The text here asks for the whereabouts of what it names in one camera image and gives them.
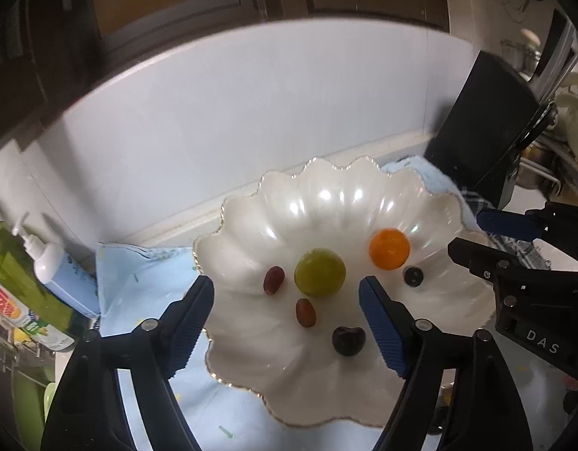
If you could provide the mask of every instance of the green plum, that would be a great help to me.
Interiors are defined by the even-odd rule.
[[[293,275],[300,292],[309,297],[336,294],[345,281],[345,264],[333,251],[316,248],[302,256]]]

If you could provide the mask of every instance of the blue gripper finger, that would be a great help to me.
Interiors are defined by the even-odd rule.
[[[404,341],[383,306],[383,302],[393,303],[391,298],[375,277],[362,279],[358,298],[385,364],[405,378],[409,367],[404,357]]]
[[[483,209],[477,214],[477,224],[485,232],[520,241],[532,242],[542,237],[542,228],[538,227],[529,215]]]
[[[205,276],[199,276],[182,301],[186,310],[171,334],[168,357],[165,361],[165,376],[172,378],[189,361],[201,330],[214,305],[214,284]]]

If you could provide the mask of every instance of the blueberry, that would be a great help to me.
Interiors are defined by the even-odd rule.
[[[366,342],[366,333],[361,327],[351,329],[339,326],[333,331],[331,340],[336,352],[342,356],[350,357],[362,351]]]
[[[404,282],[411,287],[417,287],[422,283],[425,275],[422,273],[422,269],[416,266],[408,266],[404,269]]]

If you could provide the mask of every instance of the light blue cloth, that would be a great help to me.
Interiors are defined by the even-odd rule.
[[[417,169],[433,193],[456,194],[465,211],[465,224],[476,229],[468,206],[452,182],[422,158],[385,165],[394,172]],[[97,251],[97,282],[101,305],[101,333],[127,333],[147,318],[158,318],[179,300],[197,277],[191,248],[145,249],[101,244]],[[254,394],[219,384],[207,372],[208,348],[202,334],[184,370],[170,380],[185,419],[204,451],[363,451],[372,449],[380,429],[335,421],[309,429],[288,428],[270,417]],[[120,370],[120,387],[137,448],[150,450],[130,372]],[[232,433],[228,437],[222,429]],[[439,437],[427,437],[424,450],[437,447]]]

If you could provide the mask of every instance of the white plate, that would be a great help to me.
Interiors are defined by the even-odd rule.
[[[359,282],[375,275],[415,319],[471,335],[495,306],[491,286],[448,257],[446,247],[455,236],[487,243],[484,234],[464,230],[461,218],[456,196],[431,194],[416,171],[383,173],[369,158],[347,168],[315,158],[293,177],[266,173],[255,194],[227,198],[221,227],[194,243],[195,262],[216,290],[206,323],[210,373],[258,393],[287,425],[351,419],[383,426],[403,380],[378,351],[359,308]],[[407,235],[411,250],[404,267],[423,270],[419,287],[404,283],[404,267],[383,271],[369,259],[370,239],[386,227]],[[310,299],[317,324],[306,329],[296,321],[295,304],[304,295],[293,272],[302,255],[318,247],[337,253],[347,275],[337,294]],[[285,282],[270,296],[262,283],[275,265],[284,269]],[[341,325],[366,331],[364,348],[352,358],[337,354],[331,344]]]

